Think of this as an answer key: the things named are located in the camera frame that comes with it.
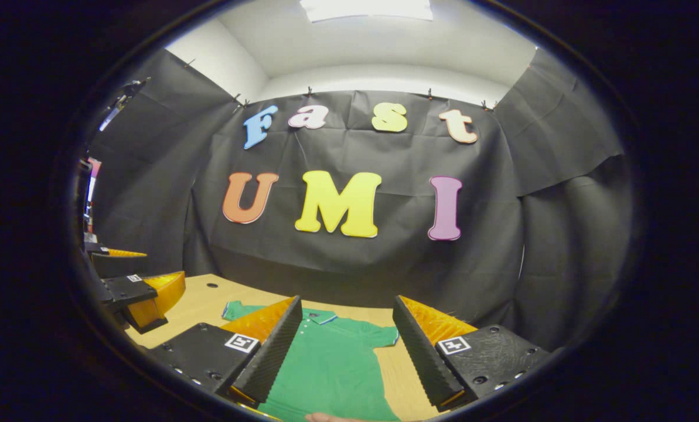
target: peach letter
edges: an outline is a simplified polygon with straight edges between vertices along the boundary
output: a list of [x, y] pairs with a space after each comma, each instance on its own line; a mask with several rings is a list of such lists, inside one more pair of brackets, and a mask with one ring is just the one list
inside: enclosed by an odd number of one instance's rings
[[440, 113], [438, 117], [445, 120], [448, 125], [448, 133], [453, 139], [462, 144], [472, 144], [477, 141], [477, 134], [466, 131], [464, 123], [471, 123], [472, 118], [468, 115], [461, 115], [459, 110], [448, 110], [445, 113]]

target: green polo shirt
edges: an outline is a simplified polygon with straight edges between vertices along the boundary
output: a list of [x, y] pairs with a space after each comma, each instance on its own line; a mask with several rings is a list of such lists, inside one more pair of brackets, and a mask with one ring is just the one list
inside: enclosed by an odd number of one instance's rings
[[[230, 321], [263, 307], [228, 302]], [[321, 411], [338, 417], [398, 420], [385, 400], [381, 367], [373, 348], [395, 345], [394, 326], [338, 318], [336, 313], [303, 309], [303, 321], [266, 403], [258, 411], [285, 422], [305, 422]]]

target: shirt collar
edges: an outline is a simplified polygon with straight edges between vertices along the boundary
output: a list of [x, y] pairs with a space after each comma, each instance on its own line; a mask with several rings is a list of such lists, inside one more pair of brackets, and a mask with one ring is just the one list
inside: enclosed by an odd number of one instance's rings
[[331, 311], [320, 311], [317, 309], [303, 308], [303, 321], [310, 321], [315, 324], [323, 325], [336, 319], [336, 313]]

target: white wall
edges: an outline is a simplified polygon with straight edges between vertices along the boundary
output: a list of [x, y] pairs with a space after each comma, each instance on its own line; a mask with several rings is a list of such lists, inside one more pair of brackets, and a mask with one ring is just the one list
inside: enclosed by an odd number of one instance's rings
[[270, 80], [255, 101], [320, 91], [403, 91], [451, 98], [472, 104], [500, 101], [509, 86], [450, 70], [403, 64], [352, 64], [320, 67]]
[[254, 101], [269, 81], [261, 66], [218, 19], [188, 32], [167, 46], [167, 51], [190, 64], [239, 101]]
[[293, 74], [266, 76], [253, 56], [235, 39], [218, 19], [183, 35], [167, 46], [167, 50], [227, 93], [240, 93], [240, 101], [263, 101], [271, 98], [320, 91], [402, 91], [489, 106], [500, 101], [509, 86], [472, 75], [407, 64], [347, 64], [318, 67]]

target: black curtain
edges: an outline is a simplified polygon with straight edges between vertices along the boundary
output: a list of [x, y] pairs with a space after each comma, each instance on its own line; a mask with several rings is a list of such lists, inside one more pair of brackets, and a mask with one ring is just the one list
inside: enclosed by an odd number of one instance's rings
[[[625, 256], [630, 187], [617, 133], [586, 85], [540, 50], [496, 110], [389, 91], [290, 96], [237, 108], [231, 96], [166, 51], [152, 80], [98, 134], [95, 226], [111, 247], [144, 251], [161, 272], [216, 273], [307, 300], [391, 307], [408, 296], [475, 325], [502, 323], [545, 348], [563, 345], [614, 286]], [[406, 108], [408, 127], [376, 131], [373, 107]], [[300, 107], [330, 110], [319, 129], [291, 128]], [[244, 121], [277, 105], [267, 137], [245, 150]], [[474, 144], [438, 114], [472, 117]], [[299, 232], [306, 171], [328, 171], [339, 192], [377, 173], [373, 239]], [[277, 173], [251, 224], [223, 216], [234, 172]], [[462, 180], [461, 237], [427, 237], [433, 176]]]

